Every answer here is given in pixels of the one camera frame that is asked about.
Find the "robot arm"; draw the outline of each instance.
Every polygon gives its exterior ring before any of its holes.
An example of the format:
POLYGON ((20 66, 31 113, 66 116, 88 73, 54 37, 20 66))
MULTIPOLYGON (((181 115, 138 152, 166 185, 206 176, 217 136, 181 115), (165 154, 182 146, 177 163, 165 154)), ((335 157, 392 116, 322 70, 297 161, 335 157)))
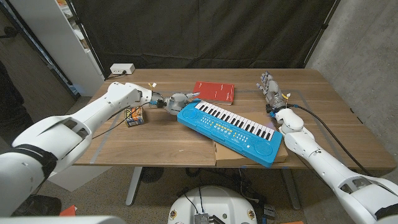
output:
POLYGON ((267 72, 262 74, 261 80, 263 86, 257 84, 257 87, 263 91, 271 105, 271 113, 282 125, 279 131, 284 135, 287 148, 315 169, 356 223, 376 223, 386 208, 398 207, 396 184, 355 173, 344 166, 315 142, 303 120, 283 103, 282 93, 273 77, 267 72))
POLYGON ((164 98, 132 83, 112 83, 108 92, 78 112, 45 118, 20 134, 13 148, 0 155, 0 217, 11 215, 52 171, 61 172, 88 149, 94 132, 127 106, 158 103, 177 114, 198 93, 164 98))

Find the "red notebook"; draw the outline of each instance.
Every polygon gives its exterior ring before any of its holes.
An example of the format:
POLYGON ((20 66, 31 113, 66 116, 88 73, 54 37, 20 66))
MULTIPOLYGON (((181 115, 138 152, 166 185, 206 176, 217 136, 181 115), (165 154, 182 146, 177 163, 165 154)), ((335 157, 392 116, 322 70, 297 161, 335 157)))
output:
POLYGON ((232 105, 234 101, 234 84, 196 82, 193 89, 194 93, 200 92, 197 98, 209 103, 220 103, 232 105))

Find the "piano key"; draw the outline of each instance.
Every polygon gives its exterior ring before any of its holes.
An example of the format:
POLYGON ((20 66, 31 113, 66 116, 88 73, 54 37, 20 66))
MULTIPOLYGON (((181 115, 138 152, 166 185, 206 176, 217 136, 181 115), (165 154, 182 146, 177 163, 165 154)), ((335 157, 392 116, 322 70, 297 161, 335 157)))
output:
POLYGON ((220 112, 221 112, 220 115, 217 116, 217 118, 219 118, 219 119, 221 119, 221 118, 223 117, 223 115, 226 116, 226 114, 227 114, 228 111, 226 111, 226 110, 224 110, 224 109, 221 109, 220 112))
POLYGON ((252 134, 254 134, 254 132, 255 132, 255 130, 257 129, 258 126, 259 126, 259 124, 255 123, 254 126, 253 126, 253 129, 251 129, 250 132, 252 134))
POLYGON ((242 127, 240 127, 240 128, 242 128, 243 130, 244 130, 244 128, 246 127, 246 123, 247 123, 247 121, 250 121, 249 119, 246 119, 246 118, 243 118, 243 120, 242 120, 242 127))
POLYGON ((261 131, 262 131, 262 129, 261 129, 261 128, 257 128, 257 131, 256 131, 256 136, 260 136, 260 134, 261 134, 261 131))
POLYGON ((211 113, 214 110, 214 107, 216 107, 215 105, 211 105, 207 111, 205 111, 206 113, 211 113))
POLYGON ((216 118, 220 118, 222 115, 223 115, 223 108, 220 108, 219 110, 218 110, 218 112, 220 112, 220 113, 217 113, 216 115, 215 115, 215 117, 216 118))
POLYGON ((260 137, 262 137, 263 139, 266 139, 269 130, 271 130, 271 129, 267 128, 267 127, 263 128, 260 137))
POLYGON ((258 136, 257 133, 258 133, 259 130, 261 130, 262 127, 263 127, 263 125, 258 124, 257 127, 254 129, 253 134, 255 134, 256 136, 258 136))
POLYGON ((226 122, 228 122, 229 124, 231 124, 233 121, 236 120, 236 117, 237 117, 236 114, 231 113, 230 118, 229 118, 226 122))
POLYGON ((199 102, 199 103, 195 106, 195 108, 200 110, 200 108, 204 108, 204 107, 205 107, 205 104, 206 104, 206 103, 207 103, 207 102, 201 100, 201 102, 199 102))
POLYGON ((225 118, 222 119, 222 120, 223 120, 223 121, 227 121, 227 120, 229 119, 229 117, 230 117, 231 114, 232 114, 232 113, 228 111, 228 112, 225 114, 225 118))
POLYGON ((262 131, 262 133, 261 133, 261 136, 260 137, 262 137, 262 138, 264 138, 265 139, 265 135, 267 134, 267 130, 265 130, 265 131, 262 131))
POLYGON ((241 120, 242 120, 242 117, 238 115, 236 117, 236 122, 233 125, 237 126, 241 122, 241 120))
POLYGON ((207 102, 206 102, 204 105, 205 105, 205 107, 202 109, 202 111, 204 111, 205 108, 209 108, 209 107, 211 106, 211 104, 209 104, 209 103, 207 103, 207 102))
POLYGON ((251 127, 251 123, 252 123, 253 121, 250 121, 250 120, 248 120, 247 122, 246 122, 246 127, 244 128, 244 130, 245 131, 249 131, 249 128, 251 127))
POLYGON ((266 140, 268 140, 268 141, 271 141, 271 139, 272 139, 272 136, 274 135, 274 133, 275 133, 275 131, 274 130, 272 130, 272 129, 270 129, 270 131, 269 131, 269 137, 268 138, 266 138, 266 140))
POLYGON ((214 107, 214 105, 210 104, 207 106, 207 109, 205 109, 203 112, 209 113, 209 111, 214 107))

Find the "toy keyboard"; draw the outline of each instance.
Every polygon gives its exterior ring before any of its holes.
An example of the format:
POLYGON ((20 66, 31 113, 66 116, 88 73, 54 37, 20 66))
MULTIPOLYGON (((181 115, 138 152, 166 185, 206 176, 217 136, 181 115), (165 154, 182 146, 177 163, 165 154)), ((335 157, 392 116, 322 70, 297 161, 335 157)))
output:
POLYGON ((177 119, 265 167, 274 162, 282 140, 281 133, 200 99, 184 107, 177 119))

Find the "black curtain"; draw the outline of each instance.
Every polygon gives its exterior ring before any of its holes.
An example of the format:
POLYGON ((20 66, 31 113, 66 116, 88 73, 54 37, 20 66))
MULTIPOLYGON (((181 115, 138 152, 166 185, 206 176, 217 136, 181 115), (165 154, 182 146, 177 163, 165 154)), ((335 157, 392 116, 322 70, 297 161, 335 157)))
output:
POLYGON ((334 0, 73 0, 105 71, 301 68, 334 0))

